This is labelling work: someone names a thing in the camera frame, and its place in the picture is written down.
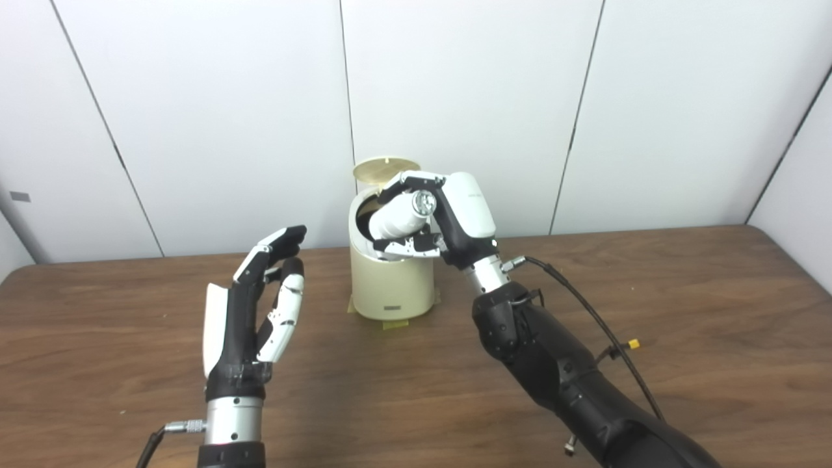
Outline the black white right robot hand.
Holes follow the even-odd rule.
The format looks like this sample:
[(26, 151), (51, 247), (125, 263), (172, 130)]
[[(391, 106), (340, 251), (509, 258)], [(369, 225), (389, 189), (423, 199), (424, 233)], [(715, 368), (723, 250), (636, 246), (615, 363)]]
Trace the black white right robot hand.
[(440, 257), (464, 270), (499, 254), (490, 208), (470, 173), (403, 171), (377, 201), (369, 229), (380, 257)]

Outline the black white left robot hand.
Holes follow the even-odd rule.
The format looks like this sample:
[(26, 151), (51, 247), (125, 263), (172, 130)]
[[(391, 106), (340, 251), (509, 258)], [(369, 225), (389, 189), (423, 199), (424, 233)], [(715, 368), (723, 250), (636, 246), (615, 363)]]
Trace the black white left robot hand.
[(304, 295), (298, 257), (305, 225), (260, 240), (232, 276), (230, 287), (208, 284), (202, 341), (205, 400), (265, 398), (272, 366), (288, 346)]

